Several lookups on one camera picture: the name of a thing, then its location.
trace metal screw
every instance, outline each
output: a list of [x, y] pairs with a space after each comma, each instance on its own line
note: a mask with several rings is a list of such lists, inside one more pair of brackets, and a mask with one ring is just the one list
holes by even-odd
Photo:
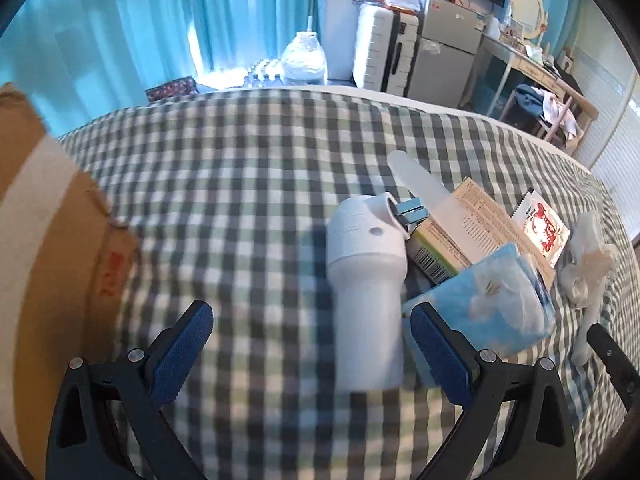
[[480, 351], [480, 358], [485, 363], [494, 363], [498, 356], [493, 350], [484, 349]]
[[553, 370], [555, 365], [551, 359], [549, 359], [548, 357], [543, 357], [542, 359], [540, 359], [540, 366], [542, 366], [545, 370]]
[[137, 363], [145, 357], [145, 351], [142, 348], [134, 348], [129, 354], [127, 358], [132, 363]]
[[73, 359], [71, 359], [71, 361], [69, 361], [69, 368], [71, 368], [72, 370], [78, 370], [78, 368], [81, 367], [83, 363], [84, 360], [81, 357], [74, 357]]

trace snack packet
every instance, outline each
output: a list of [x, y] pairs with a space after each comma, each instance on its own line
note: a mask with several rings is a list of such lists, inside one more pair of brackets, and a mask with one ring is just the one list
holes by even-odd
[[539, 193], [529, 188], [512, 218], [540, 249], [549, 265], [555, 267], [570, 234], [558, 213]]

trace table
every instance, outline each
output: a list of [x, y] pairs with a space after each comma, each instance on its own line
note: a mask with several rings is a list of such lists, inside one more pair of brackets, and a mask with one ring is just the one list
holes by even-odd
[[[409, 197], [386, 165], [391, 150], [406, 150], [450, 190], [470, 176], [508, 212], [528, 186], [568, 225], [600, 203], [606, 241], [622, 261], [602, 322], [640, 365], [638, 268], [604, 187], [504, 124], [373, 95], [197, 94], [113, 112], [62, 141], [140, 240], [116, 351], [147, 345], [194, 298], [216, 312], [212, 337], [163, 410], [208, 478], [415, 478], [453, 427], [460, 410], [439, 388], [425, 390], [409, 363], [399, 390], [334, 389], [324, 226], [354, 194]], [[551, 297], [551, 337], [513, 360], [556, 362], [584, 473], [625, 412], [601, 362], [570, 365], [580, 314], [555, 287]], [[506, 417], [504, 409], [474, 476], [494, 455]], [[131, 434], [128, 446], [147, 475]]]
[[507, 82], [507, 78], [511, 73], [511, 70], [522, 72], [525, 76], [533, 79], [533, 81], [538, 83], [540, 86], [543, 86], [550, 92], [556, 94], [561, 100], [564, 98], [564, 90], [560, 85], [558, 85], [559, 78], [557, 75], [549, 72], [512, 46], [509, 46], [499, 40], [494, 40], [494, 38], [483, 34], [478, 47], [478, 52], [474, 58], [471, 75], [469, 76], [466, 93], [462, 99], [461, 106], [466, 105], [471, 99], [476, 86], [476, 81], [480, 75], [486, 72], [492, 57], [497, 57], [501, 61], [505, 62], [507, 66], [502, 73], [502, 78], [500, 79], [498, 88], [495, 91], [494, 98], [491, 100], [491, 104], [489, 104], [489, 108], [487, 109], [486, 114], [489, 117], [494, 111], [495, 105], [500, 98], [500, 94], [504, 89], [504, 85]]

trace round mirror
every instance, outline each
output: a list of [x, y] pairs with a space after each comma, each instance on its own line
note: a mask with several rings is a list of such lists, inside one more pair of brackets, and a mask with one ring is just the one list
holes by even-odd
[[522, 35], [531, 40], [540, 34], [545, 19], [542, 0], [511, 0], [511, 17], [522, 24]]

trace frosted plastic tube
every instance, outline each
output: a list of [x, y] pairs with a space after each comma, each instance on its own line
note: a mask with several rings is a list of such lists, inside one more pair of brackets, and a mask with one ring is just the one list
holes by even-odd
[[414, 196], [420, 197], [429, 215], [466, 254], [471, 263], [475, 264], [482, 260], [486, 254], [471, 233], [482, 237], [485, 229], [469, 214], [460, 201], [405, 152], [398, 150], [391, 152], [387, 161], [394, 176], [402, 181]]
[[607, 279], [604, 277], [598, 284], [596, 292], [593, 293], [591, 303], [583, 310], [583, 318], [580, 322], [578, 335], [574, 340], [574, 348], [571, 352], [571, 362], [574, 366], [584, 366], [593, 352], [587, 343], [587, 332], [591, 325], [600, 321], [600, 311], [602, 310], [602, 297], [607, 288]]

